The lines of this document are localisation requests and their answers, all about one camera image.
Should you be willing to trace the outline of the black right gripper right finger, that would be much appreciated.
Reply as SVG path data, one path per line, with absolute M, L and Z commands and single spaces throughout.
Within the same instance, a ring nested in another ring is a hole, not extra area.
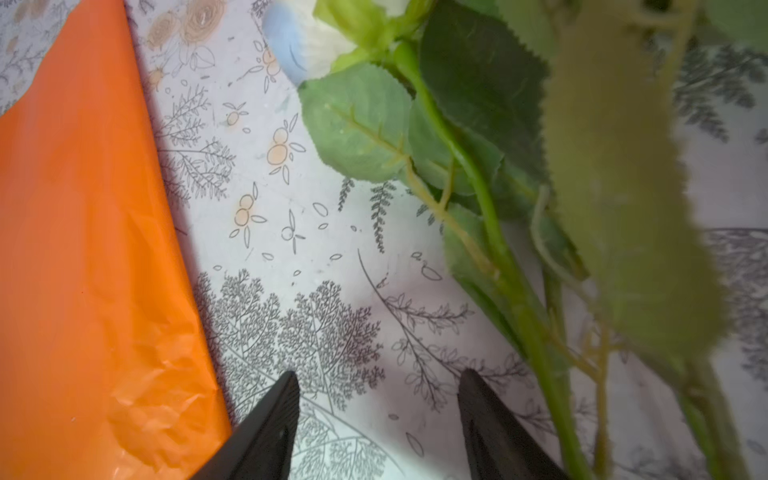
M 473 480 L 568 480 L 478 372 L 462 372 L 458 406 Z

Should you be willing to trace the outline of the white fake rose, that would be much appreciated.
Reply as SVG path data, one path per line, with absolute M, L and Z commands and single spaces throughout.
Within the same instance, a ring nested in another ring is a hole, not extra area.
M 351 180 L 399 180 L 432 212 L 452 276 L 537 378 L 560 474 L 592 478 L 568 399 L 573 362 L 556 342 L 559 284 L 546 274 L 537 295 L 502 232 L 511 218 L 542 226 L 545 248 L 583 274 L 558 222 L 535 211 L 545 64 L 490 2 L 275 1 L 262 28 L 321 160 Z

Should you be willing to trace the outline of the pale pink fake rose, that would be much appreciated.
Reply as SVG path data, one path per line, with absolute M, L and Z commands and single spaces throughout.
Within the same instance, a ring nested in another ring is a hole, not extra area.
M 593 475 L 613 473 L 609 374 L 634 354 L 674 394 L 713 479 L 753 479 L 746 454 L 767 441 L 767 406 L 746 413 L 716 360 L 740 349 L 767 378 L 767 243 L 714 235 L 694 220 L 673 85 L 702 11 L 641 1 L 535 1 L 526 42 L 547 62 L 540 128 L 554 205 L 592 290 L 541 251 L 583 301 L 595 331 L 569 359 L 595 387 Z

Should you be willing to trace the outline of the orange wrapping paper sheet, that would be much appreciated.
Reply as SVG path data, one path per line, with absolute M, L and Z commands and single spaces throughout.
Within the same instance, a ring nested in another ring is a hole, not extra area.
M 229 433 L 124 5 L 83 1 L 1 118 L 1 475 L 187 479 Z

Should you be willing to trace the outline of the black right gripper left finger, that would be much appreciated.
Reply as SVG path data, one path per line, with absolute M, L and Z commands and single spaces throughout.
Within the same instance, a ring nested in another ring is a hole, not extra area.
M 284 372 L 193 480 L 289 477 L 300 416 L 296 374 Z

